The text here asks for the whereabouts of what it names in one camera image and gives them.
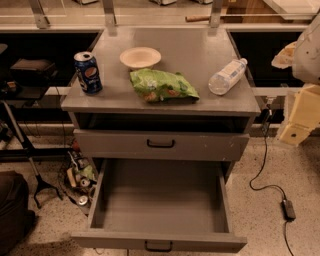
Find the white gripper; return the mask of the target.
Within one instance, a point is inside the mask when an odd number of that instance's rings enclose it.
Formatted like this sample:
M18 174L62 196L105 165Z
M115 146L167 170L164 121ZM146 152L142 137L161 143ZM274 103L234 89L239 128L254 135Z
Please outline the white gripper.
M320 86L305 83L294 94L289 110L288 124L282 125L277 134L280 142L297 146L303 142L320 123Z

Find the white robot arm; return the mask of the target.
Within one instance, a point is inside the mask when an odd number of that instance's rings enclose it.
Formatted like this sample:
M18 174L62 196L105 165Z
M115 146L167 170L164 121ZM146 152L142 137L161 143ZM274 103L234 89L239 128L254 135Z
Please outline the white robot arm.
M285 120L278 140L297 146L320 123L320 15L317 14L299 38L285 46L271 61L276 68L292 68L293 77L304 83L286 96Z

